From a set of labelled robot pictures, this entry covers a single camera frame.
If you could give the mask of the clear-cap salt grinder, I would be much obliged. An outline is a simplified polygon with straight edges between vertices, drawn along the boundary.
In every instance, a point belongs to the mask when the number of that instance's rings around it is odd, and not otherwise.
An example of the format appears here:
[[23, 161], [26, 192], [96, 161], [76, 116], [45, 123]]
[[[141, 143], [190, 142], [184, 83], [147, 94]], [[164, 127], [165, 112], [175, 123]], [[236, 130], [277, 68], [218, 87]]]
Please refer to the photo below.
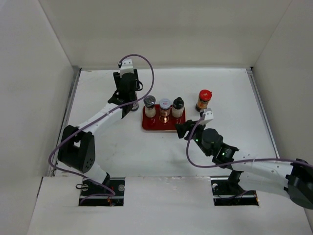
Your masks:
[[153, 118], [156, 115], [156, 98], [152, 95], [148, 95], [143, 99], [144, 102], [144, 113], [146, 117]]

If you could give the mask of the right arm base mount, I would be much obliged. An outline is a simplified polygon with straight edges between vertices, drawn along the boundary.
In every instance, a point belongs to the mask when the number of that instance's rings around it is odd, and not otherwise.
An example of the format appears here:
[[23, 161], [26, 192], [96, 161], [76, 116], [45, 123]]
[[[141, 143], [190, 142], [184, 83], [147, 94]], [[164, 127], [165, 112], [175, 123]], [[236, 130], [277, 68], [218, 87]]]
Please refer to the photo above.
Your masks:
[[229, 176], [211, 178], [215, 206], [259, 206], [256, 191], [244, 190], [239, 186], [241, 174], [232, 171]]

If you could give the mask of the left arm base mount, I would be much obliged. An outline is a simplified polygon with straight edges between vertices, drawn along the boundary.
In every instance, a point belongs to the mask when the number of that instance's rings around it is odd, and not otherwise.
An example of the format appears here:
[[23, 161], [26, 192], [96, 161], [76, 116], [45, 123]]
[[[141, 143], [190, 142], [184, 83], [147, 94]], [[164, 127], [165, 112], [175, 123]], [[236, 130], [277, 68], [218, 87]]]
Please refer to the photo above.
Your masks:
[[114, 191], [114, 196], [109, 196], [110, 191], [95, 185], [88, 180], [75, 186], [80, 190], [79, 206], [85, 207], [119, 207], [124, 205], [125, 178], [111, 178], [108, 187]]

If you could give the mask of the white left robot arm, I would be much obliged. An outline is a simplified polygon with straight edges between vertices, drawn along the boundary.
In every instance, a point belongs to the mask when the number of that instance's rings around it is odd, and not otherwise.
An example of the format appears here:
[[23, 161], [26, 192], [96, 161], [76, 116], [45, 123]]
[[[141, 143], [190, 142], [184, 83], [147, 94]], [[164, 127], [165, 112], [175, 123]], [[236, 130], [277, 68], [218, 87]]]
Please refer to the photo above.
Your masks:
[[105, 107], [81, 125], [68, 125], [64, 129], [62, 141], [67, 142], [60, 147], [57, 157], [58, 161], [93, 180], [93, 189], [99, 195], [108, 193], [110, 175], [96, 162], [96, 134], [124, 118], [133, 109], [133, 104], [121, 105], [137, 100], [136, 92], [142, 89], [137, 69], [132, 72], [114, 72], [113, 78], [116, 91]]

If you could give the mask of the black-cap grinder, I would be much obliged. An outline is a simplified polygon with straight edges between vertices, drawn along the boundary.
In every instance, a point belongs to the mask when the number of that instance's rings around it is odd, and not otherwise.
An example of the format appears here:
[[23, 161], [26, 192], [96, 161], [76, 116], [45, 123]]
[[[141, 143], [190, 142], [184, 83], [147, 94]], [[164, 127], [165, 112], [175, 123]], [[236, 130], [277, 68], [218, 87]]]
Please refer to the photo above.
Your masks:
[[184, 111], [184, 101], [181, 97], [177, 97], [172, 104], [172, 116], [180, 118]]

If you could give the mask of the white-lid spice jar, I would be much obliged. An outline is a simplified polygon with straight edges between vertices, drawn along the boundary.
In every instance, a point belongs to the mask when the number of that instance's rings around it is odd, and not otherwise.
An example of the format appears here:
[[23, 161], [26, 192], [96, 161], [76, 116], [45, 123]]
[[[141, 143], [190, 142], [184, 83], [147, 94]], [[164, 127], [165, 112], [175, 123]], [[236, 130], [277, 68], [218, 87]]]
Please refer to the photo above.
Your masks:
[[159, 102], [159, 114], [160, 121], [167, 123], [171, 113], [171, 101], [167, 98], [163, 98]]

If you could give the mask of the soy sauce glass bottle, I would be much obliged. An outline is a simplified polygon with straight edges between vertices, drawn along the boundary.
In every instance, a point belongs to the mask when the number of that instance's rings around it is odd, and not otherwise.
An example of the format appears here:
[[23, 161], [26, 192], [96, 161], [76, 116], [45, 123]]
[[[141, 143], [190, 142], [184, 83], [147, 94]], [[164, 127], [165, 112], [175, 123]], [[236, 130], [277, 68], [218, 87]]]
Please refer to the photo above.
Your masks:
[[134, 103], [132, 104], [131, 111], [135, 112], [139, 109], [139, 103], [137, 101], [137, 92], [134, 93]]

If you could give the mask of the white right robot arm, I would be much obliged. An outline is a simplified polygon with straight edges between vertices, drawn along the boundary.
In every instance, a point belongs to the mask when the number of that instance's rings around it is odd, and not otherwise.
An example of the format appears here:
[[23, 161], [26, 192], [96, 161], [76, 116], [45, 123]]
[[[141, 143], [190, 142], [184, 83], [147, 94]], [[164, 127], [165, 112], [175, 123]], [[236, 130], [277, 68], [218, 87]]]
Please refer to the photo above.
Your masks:
[[277, 194], [305, 208], [313, 208], [313, 166], [303, 159], [257, 158], [224, 143], [215, 130], [199, 121], [175, 125], [178, 137], [194, 141], [205, 156], [212, 158], [209, 168], [229, 169], [227, 188], [231, 193], [258, 190]]

